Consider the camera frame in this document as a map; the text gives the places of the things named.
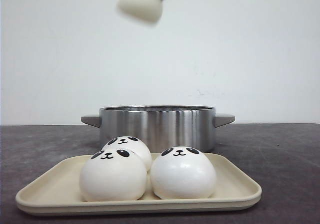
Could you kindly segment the panda bun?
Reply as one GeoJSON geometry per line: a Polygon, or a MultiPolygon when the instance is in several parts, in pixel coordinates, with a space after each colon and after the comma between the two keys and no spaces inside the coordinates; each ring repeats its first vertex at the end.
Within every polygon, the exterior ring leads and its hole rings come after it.
{"type": "Polygon", "coordinates": [[[117,8],[124,14],[155,24],[162,16],[162,0],[119,0],[117,8]]]}
{"type": "Polygon", "coordinates": [[[107,148],[120,148],[129,149],[137,154],[144,162],[147,171],[150,170],[152,165],[152,155],[148,147],[137,137],[133,136],[118,136],[108,143],[106,143],[102,150],[107,148]]]}
{"type": "Polygon", "coordinates": [[[128,149],[100,150],[85,162],[79,176],[86,201],[138,200],[147,187],[145,164],[128,149]]]}
{"type": "Polygon", "coordinates": [[[149,174],[153,192],[161,199],[208,198],[217,183],[216,170],[205,154],[186,146],[164,150],[149,174]]]}

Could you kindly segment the stainless steel steamer pot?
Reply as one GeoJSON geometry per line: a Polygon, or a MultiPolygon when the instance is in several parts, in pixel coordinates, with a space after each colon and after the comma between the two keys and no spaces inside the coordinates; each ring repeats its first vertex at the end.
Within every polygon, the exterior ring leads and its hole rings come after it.
{"type": "Polygon", "coordinates": [[[133,136],[152,153],[174,146],[213,149],[216,129],[234,120],[215,107],[183,105],[103,107],[97,115],[81,117],[82,123],[99,128],[101,146],[118,136],[133,136]]]}

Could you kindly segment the cream rectangular tray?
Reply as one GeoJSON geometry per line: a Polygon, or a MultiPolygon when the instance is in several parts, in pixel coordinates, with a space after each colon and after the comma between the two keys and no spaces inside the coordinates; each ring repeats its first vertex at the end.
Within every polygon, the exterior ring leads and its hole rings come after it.
{"type": "Polygon", "coordinates": [[[67,158],[16,194],[17,207],[31,215],[99,215],[242,210],[255,205],[262,188],[227,158],[206,153],[217,172],[212,196],[206,199],[159,199],[151,185],[139,200],[86,202],[79,174],[88,155],[67,158]]]}

